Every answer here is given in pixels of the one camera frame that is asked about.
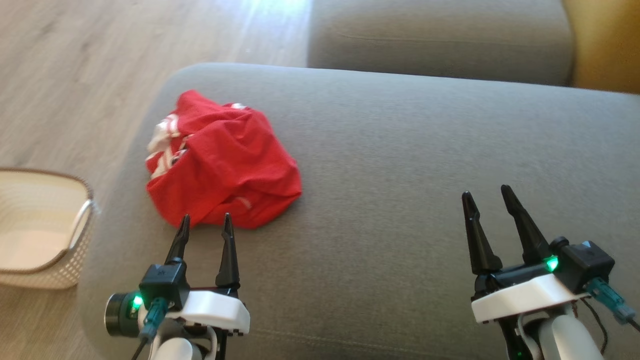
sofa cushion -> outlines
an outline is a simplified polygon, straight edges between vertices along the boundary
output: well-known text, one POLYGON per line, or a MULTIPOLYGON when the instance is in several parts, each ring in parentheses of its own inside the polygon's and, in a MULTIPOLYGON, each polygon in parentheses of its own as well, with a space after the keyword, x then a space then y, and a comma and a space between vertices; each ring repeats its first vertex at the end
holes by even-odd
POLYGON ((561 0, 314 1, 308 66, 566 84, 561 0))
MULTIPOLYGON (((522 263, 500 185, 510 184, 549 240, 593 240, 611 279, 640 308, 640 96, 528 84, 338 70, 201 64, 160 91, 96 224, 79 286, 88 338, 108 359, 104 304, 164 261, 175 229, 146 191, 155 124, 196 89, 263 111, 300 166, 303 195, 274 222, 236 229, 251 333, 240 359, 499 359, 496 324, 478 325, 460 196, 470 190, 494 251, 522 263)), ((186 249, 192 286, 212 286, 221 229, 198 226, 186 249)), ((598 307, 612 358, 636 334, 598 307)), ((600 341, 588 311, 581 319, 600 341)))

basket rim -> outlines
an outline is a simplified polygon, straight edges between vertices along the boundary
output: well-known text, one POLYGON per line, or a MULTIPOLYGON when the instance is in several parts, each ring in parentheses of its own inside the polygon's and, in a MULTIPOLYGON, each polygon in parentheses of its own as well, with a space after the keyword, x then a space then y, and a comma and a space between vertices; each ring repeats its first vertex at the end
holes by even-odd
POLYGON ((87 218, 86 218, 86 222, 84 223, 84 226, 82 228, 82 231, 80 232, 80 235, 78 236, 78 241, 76 241, 76 244, 74 245, 74 247, 72 247, 71 249, 64 249, 64 250, 60 251, 50 261, 48 261, 45 264, 42 264, 42 265, 40 265, 38 267, 35 267, 35 268, 30 268, 30 269, 5 269, 5 268, 0 268, 0 274, 29 275, 29 274, 36 274, 38 272, 43 272, 44 270, 47 270, 47 269, 53 267, 58 262, 60 262, 60 260, 63 259, 71 250, 75 250, 75 248, 80 243, 80 240, 86 235, 86 231, 87 231, 87 227, 88 227, 87 225, 93 220, 93 216, 95 214, 95 201, 93 199, 93 189, 91 188, 91 186, 89 186, 89 184, 82 177, 63 174, 61 172, 55 172, 55 171, 50 171, 50 170, 42 170, 42 169, 35 169, 35 168, 20 168, 20 167, 0 167, 0 172, 25 172, 25 173, 32 173, 32 174, 42 174, 42 175, 66 177, 67 179, 74 180, 74 181, 77 181, 78 183, 81 183, 84 186, 84 189, 86 190, 86 198, 87 198, 87 201, 89 202, 89 206, 88 206, 88 208, 86 210, 87 218))

white basket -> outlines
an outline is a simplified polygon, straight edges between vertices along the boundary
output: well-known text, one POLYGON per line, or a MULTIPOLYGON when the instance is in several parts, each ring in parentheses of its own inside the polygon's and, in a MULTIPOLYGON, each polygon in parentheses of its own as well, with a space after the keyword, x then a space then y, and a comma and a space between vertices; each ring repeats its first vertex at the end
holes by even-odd
POLYGON ((96 213, 82 179, 0 168, 0 282, 42 289, 76 285, 96 213))

laminate floor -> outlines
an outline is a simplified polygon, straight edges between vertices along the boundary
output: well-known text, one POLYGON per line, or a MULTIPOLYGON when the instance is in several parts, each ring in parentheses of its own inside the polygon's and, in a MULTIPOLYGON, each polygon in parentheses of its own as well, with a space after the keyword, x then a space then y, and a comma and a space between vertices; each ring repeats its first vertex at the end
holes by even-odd
MULTIPOLYGON (((173 72, 203 61, 305 65, 310 0, 0 5, 0 166, 81 176, 98 205, 173 72)), ((0 339, 7 360, 98 359, 79 324, 75 288, 0 286, 0 339)))

crumpled red garment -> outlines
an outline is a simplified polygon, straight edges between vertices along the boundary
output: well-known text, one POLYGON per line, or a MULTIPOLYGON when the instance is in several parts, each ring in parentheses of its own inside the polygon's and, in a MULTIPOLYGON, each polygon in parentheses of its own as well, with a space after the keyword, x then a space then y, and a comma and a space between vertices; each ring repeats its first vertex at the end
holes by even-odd
POLYGON ((255 229, 302 194, 296 160, 263 113, 194 90, 156 127, 149 151, 147 191, 175 227, 185 214, 193 226, 221 225, 230 213, 234 225, 255 229))

